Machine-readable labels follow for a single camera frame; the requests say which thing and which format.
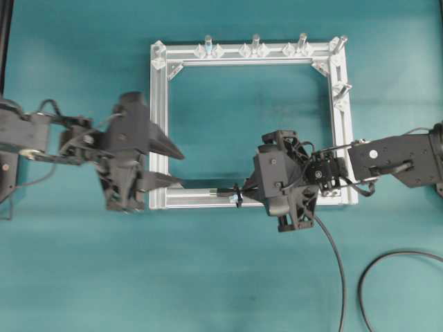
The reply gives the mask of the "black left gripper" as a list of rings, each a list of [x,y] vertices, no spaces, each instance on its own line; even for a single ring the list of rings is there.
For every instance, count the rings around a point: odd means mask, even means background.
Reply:
[[[183,183],[174,176],[145,171],[149,151],[177,160],[185,158],[163,130],[149,120],[149,108],[143,103],[119,103],[109,117],[100,138],[100,159],[96,162],[108,210],[143,211],[146,192]]]

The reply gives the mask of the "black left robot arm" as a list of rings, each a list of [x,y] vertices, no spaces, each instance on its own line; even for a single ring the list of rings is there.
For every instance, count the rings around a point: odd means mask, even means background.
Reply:
[[[147,155],[155,153],[182,160],[184,155],[150,120],[150,108],[141,92],[124,93],[105,120],[105,131],[92,119],[41,109],[24,113],[12,100],[1,99],[1,200],[10,200],[20,187],[20,157],[53,165],[81,166],[92,163],[108,210],[134,212],[145,209],[145,193],[186,180],[145,168]]]

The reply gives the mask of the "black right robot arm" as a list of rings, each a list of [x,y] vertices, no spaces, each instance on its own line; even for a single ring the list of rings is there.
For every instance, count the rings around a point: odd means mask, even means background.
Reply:
[[[409,188],[442,184],[442,123],[427,133],[405,133],[366,142],[307,152],[307,141],[295,131],[277,130],[262,136],[253,158],[254,171],[242,187],[244,197],[264,205],[278,219],[278,231],[310,228],[319,194],[350,187],[372,196],[380,176],[392,175]]]

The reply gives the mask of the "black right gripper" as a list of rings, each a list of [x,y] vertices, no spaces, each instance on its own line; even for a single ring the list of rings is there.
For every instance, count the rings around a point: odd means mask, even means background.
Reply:
[[[309,154],[290,130],[262,136],[254,157],[254,176],[243,185],[243,205],[263,205],[268,216],[278,219],[278,231],[289,232],[314,226],[317,184],[306,177]]]

